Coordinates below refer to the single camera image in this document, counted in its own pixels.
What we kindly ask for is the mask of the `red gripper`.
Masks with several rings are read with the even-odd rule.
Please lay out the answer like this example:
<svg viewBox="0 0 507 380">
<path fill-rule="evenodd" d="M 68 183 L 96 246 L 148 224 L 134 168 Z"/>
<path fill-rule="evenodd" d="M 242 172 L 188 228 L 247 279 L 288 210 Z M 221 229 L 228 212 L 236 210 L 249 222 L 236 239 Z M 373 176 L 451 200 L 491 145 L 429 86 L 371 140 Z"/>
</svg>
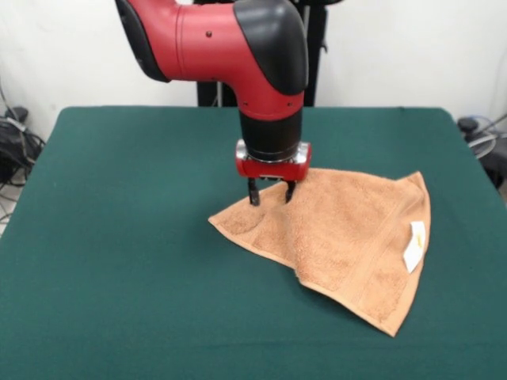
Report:
<svg viewBox="0 0 507 380">
<path fill-rule="evenodd" d="M 237 141 L 235 147 L 235 164 L 238 173 L 248 178 L 249 200 L 252 206 L 260 205 L 260 196 L 257 189 L 257 178 L 267 178 L 285 181 L 285 203 L 289 203 L 294 195 L 297 182 L 303 181 L 308 173 L 311 163 L 311 144 L 300 142 L 295 155 L 285 161 L 259 161 L 247 153 L 243 139 Z"/>
</svg>

